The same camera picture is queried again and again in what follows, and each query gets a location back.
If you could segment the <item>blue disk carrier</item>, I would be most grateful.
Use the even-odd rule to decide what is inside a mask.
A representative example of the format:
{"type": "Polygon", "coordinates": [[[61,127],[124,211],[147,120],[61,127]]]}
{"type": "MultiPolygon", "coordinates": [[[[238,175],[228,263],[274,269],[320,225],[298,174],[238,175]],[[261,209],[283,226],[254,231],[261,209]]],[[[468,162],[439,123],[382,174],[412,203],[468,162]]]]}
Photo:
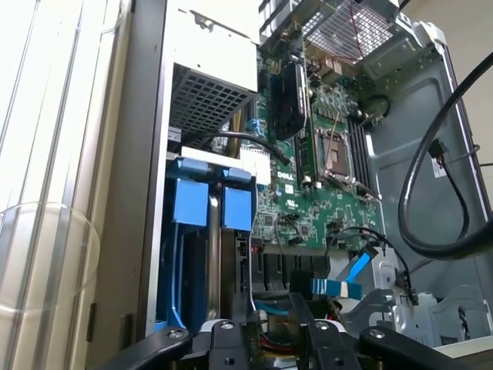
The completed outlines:
{"type": "Polygon", "coordinates": [[[220,316],[220,202],[209,175],[203,161],[166,163],[159,307],[168,323],[194,334],[220,316]]]}

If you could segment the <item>metal drive cage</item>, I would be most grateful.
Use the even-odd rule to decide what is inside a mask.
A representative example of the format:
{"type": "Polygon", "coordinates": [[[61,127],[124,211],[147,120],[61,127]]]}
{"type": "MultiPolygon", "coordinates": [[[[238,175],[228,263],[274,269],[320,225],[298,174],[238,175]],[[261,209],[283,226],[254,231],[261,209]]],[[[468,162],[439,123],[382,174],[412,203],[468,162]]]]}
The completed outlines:
{"type": "Polygon", "coordinates": [[[439,347],[493,335],[493,318],[479,288],[462,285],[445,298],[419,293],[413,305],[397,287],[397,256],[393,249],[377,249],[377,256],[358,275],[364,284],[362,299],[341,298],[343,326],[357,335],[379,325],[439,347]]]}

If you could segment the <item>green motherboard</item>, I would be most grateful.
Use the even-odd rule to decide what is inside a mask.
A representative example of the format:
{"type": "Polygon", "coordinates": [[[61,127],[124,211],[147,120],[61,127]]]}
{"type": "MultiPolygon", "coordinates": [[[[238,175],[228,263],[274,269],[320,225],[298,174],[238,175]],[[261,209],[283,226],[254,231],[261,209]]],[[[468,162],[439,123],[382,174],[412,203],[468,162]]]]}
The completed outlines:
{"type": "Polygon", "coordinates": [[[345,77],[329,81],[330,60],[313,54],[300,36],[268,39],[260,46],[256,115],[249,120],[247,129],[258,138],[256,148],[270,154],[271,184],[258,184],[253,247],[258,251],[275,248],[281,254],[302,250],[355,251],[381,229],[380,201],[358,199],[326,181],[323,174],[320,182],[313,177],[311,183],[298,185],[296,135],[284,141],[275,139],[270,103],[270,78],[289,62],[304,67],[310,112],[305,130],[309,140],[313,128],[332,129],[336,114],[340,113],[336,130],[346,136],[350,177],[355,175],[348,120],[359,127],[363,121],[372,120],[361,109],[352,82],[345,77]]]}

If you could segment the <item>metal socket cover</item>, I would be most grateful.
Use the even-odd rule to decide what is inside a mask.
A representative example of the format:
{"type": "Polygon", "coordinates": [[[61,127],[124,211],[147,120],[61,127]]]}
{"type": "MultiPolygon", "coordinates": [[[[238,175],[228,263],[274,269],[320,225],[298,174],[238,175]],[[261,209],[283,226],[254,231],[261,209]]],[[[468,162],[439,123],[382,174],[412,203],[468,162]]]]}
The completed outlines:
{"type": "Polygon", "coordinates": [[[358,181],[355,177],[343,176],[329,170],[323,172],[323,178],[340,190],[353,194],[361,200],[382,201],[382,196],[358,181]]]}

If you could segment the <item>silver chipset heatsink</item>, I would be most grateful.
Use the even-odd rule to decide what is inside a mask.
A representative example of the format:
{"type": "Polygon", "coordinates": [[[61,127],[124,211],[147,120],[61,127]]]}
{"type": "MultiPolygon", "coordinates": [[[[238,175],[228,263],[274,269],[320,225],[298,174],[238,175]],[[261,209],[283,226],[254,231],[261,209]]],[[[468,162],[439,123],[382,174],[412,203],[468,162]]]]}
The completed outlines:
{"type": "Polygon", "coordinates": [[[240,148],[240,161],[243,169],[257,179],[257,184],[269,186],[271,184],[270,154],[264,150],[245,147],[240,148]]]}

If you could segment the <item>black RAM slot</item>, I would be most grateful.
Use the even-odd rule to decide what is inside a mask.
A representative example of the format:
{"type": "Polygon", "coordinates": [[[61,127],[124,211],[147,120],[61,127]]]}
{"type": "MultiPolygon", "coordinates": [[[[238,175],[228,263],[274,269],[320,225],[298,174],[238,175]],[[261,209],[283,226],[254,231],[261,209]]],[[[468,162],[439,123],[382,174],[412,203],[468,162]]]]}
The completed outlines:
{"type": "Polygon", "coordinates": [[[363,165],[364,172],[365,172],[365,185],[371,189],[372,191],[375,191],[374,188],[374,181],[372,177],[372,172],[371,172],[371,166],[369,162],[369,156],[368,156],[368,151],[367,151],[367,142],[366,142],[366,136],[365,136],[365,128],[368,125],[367,121],[363,121],[360,124],[360,128],[356,132],[356,137],[357,137],[357,142],[360,146],[360,155],[361,155],[361,164],[363,165]]]}
{"type": "Polygon", "coordinates": [[[305,129],[302,129],[294,137],[294,147],[297,182],[301,187],[305,183],[311,183],[314,176],[312,150],[305,129]]]}
{"type": "Polygon", "coordinates": [[[311,142],[311,159],[313,162],[313,175],[315,181],[320,182],[321,181],[321,176],[320,176],[320,160],[319,160],[319,149],[318,149],[318,134],[316,129],[312,129],[310,133],[310,142],[311,142]]]}
{"type": "Polygon", "coordinates": [[[351,119],[348,120],[347,127],[349,132],[348,141],[354,163],[354,175],[359,182],[367,185],[368,169],[364,151],[363,129],[351,119]]]}

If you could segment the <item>CPU socket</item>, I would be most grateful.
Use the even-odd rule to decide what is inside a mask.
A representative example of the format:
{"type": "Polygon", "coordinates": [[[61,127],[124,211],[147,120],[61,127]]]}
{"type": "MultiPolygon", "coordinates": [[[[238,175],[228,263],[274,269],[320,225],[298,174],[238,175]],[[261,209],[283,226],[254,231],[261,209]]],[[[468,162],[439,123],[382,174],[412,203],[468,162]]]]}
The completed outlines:
{"type": "Polygon", "coordinates": [[[350,174],[349,165],[347,162],[347,141],[346,136],[335,130],[334,140],[331,145],[329,163],[325,164],[325,154],[329,142],[331,129],[318,128],[318,149],[320,160],[320,174],[325,170],[337,173],[343,176],[350,174]]]}

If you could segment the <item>clear round disc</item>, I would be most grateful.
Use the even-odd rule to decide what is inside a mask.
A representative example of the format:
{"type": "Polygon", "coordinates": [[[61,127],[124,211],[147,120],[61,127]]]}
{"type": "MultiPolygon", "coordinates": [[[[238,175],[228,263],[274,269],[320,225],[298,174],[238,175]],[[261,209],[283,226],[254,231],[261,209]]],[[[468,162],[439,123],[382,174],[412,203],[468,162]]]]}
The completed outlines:
{"type": "Polygon", "coordinates": [[[61,203],[0,212],[0,312],[48,311],[82,293],[96,275],[100,239],[92,222],[61,203]]]}
{"type": "Polygon", "coordinates": [[[108,34],[117,30],[126,16],[129,0],[83,0],[75,29],[92,34],[108,34]]]}

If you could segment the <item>metal locking lever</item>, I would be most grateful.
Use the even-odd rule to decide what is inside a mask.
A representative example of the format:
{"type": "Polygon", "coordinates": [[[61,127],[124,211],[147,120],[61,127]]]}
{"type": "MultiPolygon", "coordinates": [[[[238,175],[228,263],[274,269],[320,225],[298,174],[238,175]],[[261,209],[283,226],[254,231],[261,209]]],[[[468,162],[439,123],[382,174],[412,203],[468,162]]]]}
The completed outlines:
{"type": "Polygon", "coordinates": [[[325,164],[327,165],[329,163],[329,159],[330,159],[330,151],[331,151],[331,145],[332,145],[332,142],[334,140],[334,133],[335,133],[335,129],[337,127],[337,123],[339,121],[339,117],[340,117],[340,113],[337,112],[336,114],[336,117],[334,119],[334,124],[332,126],[332,129],[330,131],[330,137],[329,137],[329,142],[328,142],[328,145],[327,145],[327,151],[326,151],[326,154],[325,154],[325,164]]]}

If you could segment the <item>open PC case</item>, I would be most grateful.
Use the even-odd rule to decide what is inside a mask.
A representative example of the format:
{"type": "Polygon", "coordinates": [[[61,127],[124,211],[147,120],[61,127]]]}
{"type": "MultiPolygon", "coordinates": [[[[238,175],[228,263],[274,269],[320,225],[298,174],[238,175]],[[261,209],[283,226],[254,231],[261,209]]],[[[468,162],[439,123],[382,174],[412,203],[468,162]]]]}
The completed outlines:
{"type": "MultiPolygon", "coordinates": [[[[256,115],[257,93],[217,131],[183,135],[169,124],[173,87],[172,12],[177,0],[133,0],[132,61],[143,80],[133,84],[135,123],[148,133],[149,158],[144,165],[146,207],[136,215],[143,226],[142,267],[134,337],[141,339],[161,325],[158,306],[159,263],[163,229],[166,156],[182,148],[202,150],[233,159],[240,148],[256,148],[258,138],[247,124],[256,115]]],[[[257,0],[260,46],[268,39],[300,36],[313,54],[330,60],[329,81],[345,77],[361,109],[372,120],[365,128],[367,151],[379,203],[381,229],[355,250],[302,250],[286,254],[329,257],[330,272],[314,277],[293,271],[290,289],[254,292],[251,313],[263,322],[261,342],[287,352],[289,291],[302,291],[318,318],[340,320],[341,298],[360,300],[365,285],[358,275],[377,256],[391,248],[397,256],[396,285],[418,304],[419,293],[443,299],[455,288],[479,288],[493,318],[493,283],[477,259],[483,246],[462,254],[448,253],[448,244],[466,240],[489,221],[489,204],[481,185],[478,162],[461,104],[451,108],[440,130],[426,146],[407,216],[408,229],[433,248],[419,254],[401,235],[400,195],[407,169],[422,136],[457,81],[448,47],[434,25],[412,22],[401,12],[401,0],[257,0]]],[[[275,248],[259,250],[279,253],[275,248]]]]}

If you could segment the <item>black graphics card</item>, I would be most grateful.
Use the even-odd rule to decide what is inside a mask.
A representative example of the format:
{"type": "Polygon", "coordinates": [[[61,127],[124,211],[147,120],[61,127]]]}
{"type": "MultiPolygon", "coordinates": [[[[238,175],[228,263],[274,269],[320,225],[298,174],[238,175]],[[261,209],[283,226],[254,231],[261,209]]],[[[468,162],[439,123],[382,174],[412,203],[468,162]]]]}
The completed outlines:
{"type": "Polygon", "coordinates": [[[284,141],[306,128],[310,118],[304,67],[289,62],[270,78],[272,130],[276,140],[284,141]]]}

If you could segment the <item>grey power supply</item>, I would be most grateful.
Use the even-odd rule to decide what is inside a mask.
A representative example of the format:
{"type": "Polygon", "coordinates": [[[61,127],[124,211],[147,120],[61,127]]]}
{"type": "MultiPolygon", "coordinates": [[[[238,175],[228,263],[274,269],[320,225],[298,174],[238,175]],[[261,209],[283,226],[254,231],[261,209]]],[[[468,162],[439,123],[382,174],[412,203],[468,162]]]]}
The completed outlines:
{"type": "Polygon", "coordinates": [[[257,0],[177,0],[169,124],[217,131],[257,93],[257,0]]]}

